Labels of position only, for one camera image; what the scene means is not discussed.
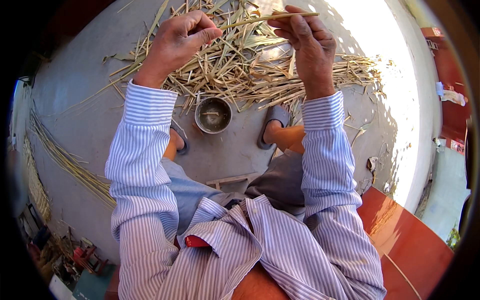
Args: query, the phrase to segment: foot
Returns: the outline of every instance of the foot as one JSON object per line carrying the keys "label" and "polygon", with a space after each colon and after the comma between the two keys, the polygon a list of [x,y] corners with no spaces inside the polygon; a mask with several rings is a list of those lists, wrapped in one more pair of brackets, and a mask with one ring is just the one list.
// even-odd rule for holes
{"label": "foot", "polygon": [[184,140],[173,128],[170,128],[170,139],[173,140],[177,150],[181,150],[185,146]]}
{"label": "foot", "polygon": [[282,123],[279,120],[271,120],[267,123],[264,132],[264,142],[265,144],[275,144],[273,140],[274,133],[282,128]]}

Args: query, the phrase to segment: gray shorts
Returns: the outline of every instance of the gray shorts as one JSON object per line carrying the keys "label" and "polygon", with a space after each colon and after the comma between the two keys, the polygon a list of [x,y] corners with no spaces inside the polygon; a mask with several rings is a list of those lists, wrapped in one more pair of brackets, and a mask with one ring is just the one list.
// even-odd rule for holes
{"label": "gray shorts", "polygon": [[168,187],[177,198],[179,210],[177,234],[180,235],[187,230],[202,197],[230,209],[232,205],[240,203],[245,197],[253,199],[265,194],[274,208],[286,211],[299,220],[303,220],[305,201],[300,188],[303,176],[301,160],[301,154],[285,150],[283,155],[272,159],[267,171],[252,181],[242,194],[238,192],[224,193],[196,182],[185,174],[181,166],[163,157],[161,160],[163,168],[172,181]]}

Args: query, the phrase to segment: hand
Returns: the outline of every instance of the hand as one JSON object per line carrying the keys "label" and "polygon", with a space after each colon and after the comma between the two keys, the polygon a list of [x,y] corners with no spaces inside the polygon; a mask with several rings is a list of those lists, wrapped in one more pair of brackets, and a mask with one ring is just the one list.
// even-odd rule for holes
{"label": "hand", "polygon": [[168,74],[186,64],[203,44],[211,44],[221,35],[222,31],[202,11],[162,22],[133,82],[160,88]]}
{"label": "hand", "polygon": [[[287,12],[306,12],[292,5],[287,5],[285,9]],[[307,99],[333,95],[332,66],[336,41],[323,22],[315,16],[295,15],[268,20],[268,24],[279,28],[275,34],[288,39],[297,51],[297,72],[305,85]]]}

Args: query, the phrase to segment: shirt cuff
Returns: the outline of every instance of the shirt cuff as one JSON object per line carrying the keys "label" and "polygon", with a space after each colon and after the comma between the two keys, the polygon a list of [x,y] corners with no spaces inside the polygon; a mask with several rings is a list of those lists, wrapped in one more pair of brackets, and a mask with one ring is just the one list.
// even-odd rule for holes
{"label": "shirt cuff", "polygon": [[305,130],[333,129],[343,124],[343,93],[305,101],[302,104]]}
{"label": "shirt cuff", "polygon": [[170,124],[178,93],[136,85],[130,80],[125,96],[123,118],[139,126]]}

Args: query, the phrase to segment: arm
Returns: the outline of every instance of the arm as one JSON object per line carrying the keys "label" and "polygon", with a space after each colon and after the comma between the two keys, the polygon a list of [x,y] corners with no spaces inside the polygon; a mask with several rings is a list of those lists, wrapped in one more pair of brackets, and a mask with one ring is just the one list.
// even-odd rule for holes
{"label": "arm", "polygon": [[[189,36],[191,30],[197,33]],[[163,22],[143,67],[128,85],[105,165],[105,175],[112,180],[110,194],[117,201],[111,226],[120,243],[121,299],[153,298],[178,255],[173,245],[177,201],[160,163],[177,93],[159,88],[201,45],[220,35],[200,11]]]}
{"label": "arm", "polygon": [[[304,10],[288,5],[288,12]],[[302,190],[306,224],[322,247],[349,299],[385,296],[377,251],[357,214],[361,198],[353,180],[355,160],[343,130],[343,95],[333,87],[336,42],[317,17],[268,21],[296,50],[305,84]]]}

